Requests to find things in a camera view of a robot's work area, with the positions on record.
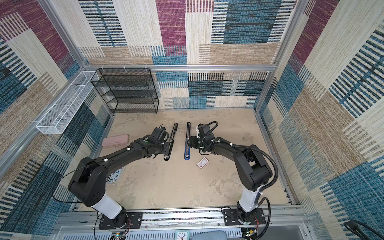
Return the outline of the red white staples box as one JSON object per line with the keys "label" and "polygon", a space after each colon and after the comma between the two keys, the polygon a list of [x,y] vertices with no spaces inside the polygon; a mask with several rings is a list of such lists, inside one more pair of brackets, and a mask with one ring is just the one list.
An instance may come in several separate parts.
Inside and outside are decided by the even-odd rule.
{"label": "red white staples box", "polygon": [[200,169],[203,169],[207,164],[209,163],[209,160],[206,157],[203,157],[198,163],[197,166]]}

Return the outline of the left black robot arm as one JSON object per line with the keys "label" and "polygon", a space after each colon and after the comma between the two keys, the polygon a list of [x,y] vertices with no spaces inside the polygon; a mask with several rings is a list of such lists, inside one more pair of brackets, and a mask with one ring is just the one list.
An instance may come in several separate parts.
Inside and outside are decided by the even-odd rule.
{"label": "left black robot arm", "polygon": [[106,179],[117,170],[134,161],[157,155],[167,155],[170,143],[137,139],[129,146],[112,154],[96,159],[82,159],[75,170],[69,191],[87,207],[100,212],[111,221],[110,227],[121,229],[128,223],[126,210],[106,193]]}

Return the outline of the black stapler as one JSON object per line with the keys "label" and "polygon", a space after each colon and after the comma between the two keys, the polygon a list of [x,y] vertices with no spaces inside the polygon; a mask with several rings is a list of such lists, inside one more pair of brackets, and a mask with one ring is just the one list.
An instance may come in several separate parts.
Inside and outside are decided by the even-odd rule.
{"label": "black stapler", "polygon": [[164,155],[164,160],[168,161],[172,154],[172,149],[174,145],[175,135],[178,129],[178,123],[174,123],[173,130],[171,132],[170,140],[169,140],[169,148],[167,154]]}

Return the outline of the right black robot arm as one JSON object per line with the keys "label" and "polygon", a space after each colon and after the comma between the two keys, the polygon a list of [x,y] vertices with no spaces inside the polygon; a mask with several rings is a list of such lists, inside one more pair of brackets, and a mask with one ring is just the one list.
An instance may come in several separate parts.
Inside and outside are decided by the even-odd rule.
{"label": "right black robot arm", "polygon": [[196,136],[187,140],[190,148],[210,152],[230,159],[235,163],[243,184],[243,193],[237,203],[237,215],[241,223],[249,223],[262,204],[263,191],[273,186],[279,178],[276,162],[255,145],[233,144],[223,138],[205,142]]}

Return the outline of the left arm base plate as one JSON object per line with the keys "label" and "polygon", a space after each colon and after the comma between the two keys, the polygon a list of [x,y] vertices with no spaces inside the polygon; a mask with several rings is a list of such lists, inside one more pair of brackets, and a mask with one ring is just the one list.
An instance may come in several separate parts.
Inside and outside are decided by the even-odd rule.
{"label": "left arm base plate", "polygon": [[99,223],[99,230],[128,230],[139,229],[142,224],[143,212],[124,212],[122,211],[113,220],[107,216],[102,215],[101,222]]}

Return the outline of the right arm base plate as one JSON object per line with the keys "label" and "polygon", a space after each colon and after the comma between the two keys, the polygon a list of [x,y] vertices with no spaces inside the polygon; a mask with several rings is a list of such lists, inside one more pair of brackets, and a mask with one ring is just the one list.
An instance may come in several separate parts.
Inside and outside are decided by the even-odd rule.
{"label": "right arm base plate", "polygon": [[224,216],[226,226],[264,225],[267,223],[266,215],[261,208],[256,208],[251,212],[246,213],[242,208],[232,209],[229,207],[222,207],[221,213]]}

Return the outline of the blue stapler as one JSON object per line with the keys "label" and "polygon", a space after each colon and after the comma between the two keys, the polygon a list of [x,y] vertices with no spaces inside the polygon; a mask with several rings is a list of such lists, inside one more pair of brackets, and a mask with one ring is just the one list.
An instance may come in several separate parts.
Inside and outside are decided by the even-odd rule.
{"label": "blue stapler", "polygon": [[184,159],[190,159],[190,146],[188,144],[191,135],[191,122],[187,122]]}

